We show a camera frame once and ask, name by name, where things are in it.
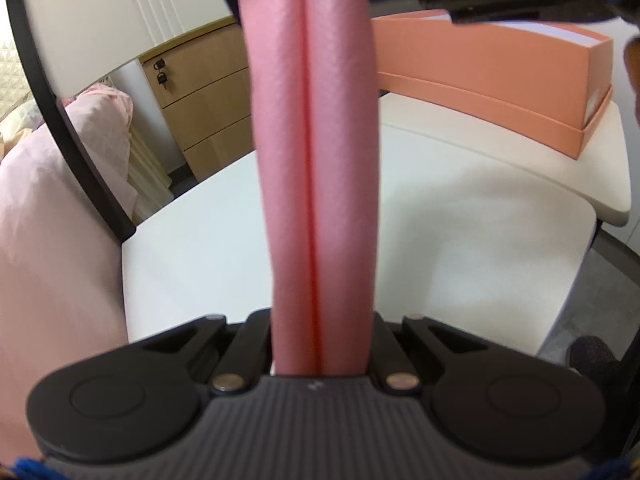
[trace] ribbed black surface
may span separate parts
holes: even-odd
[[[115,466],[49,465],[72,480],[575,480],[580,459],[542,468],[480,460],[445,440],[416,400],[369,379],[264,377],[214,400],[178,444]]]

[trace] wooden cabinet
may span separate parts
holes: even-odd
[[[250,80],[241,29],[188,33],[140,61],[164,118],[199,181],[251,152]],[[166,76],[164,84],[158,75]]]

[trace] orange box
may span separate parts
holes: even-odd
[[[381,89],[459,110],[577,158],[611,99],[613,40],[575,25],[372,20]]]

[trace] finger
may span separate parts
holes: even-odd
[[[640,92],[640,38],[635,38],[626,46],[625,65],[629,82],[638,94]]]

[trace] black shoe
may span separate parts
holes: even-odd
[[[607,344],[593,335],[579,337],[566,351],[566,365],[599,386],[607,382],[618,364]]]

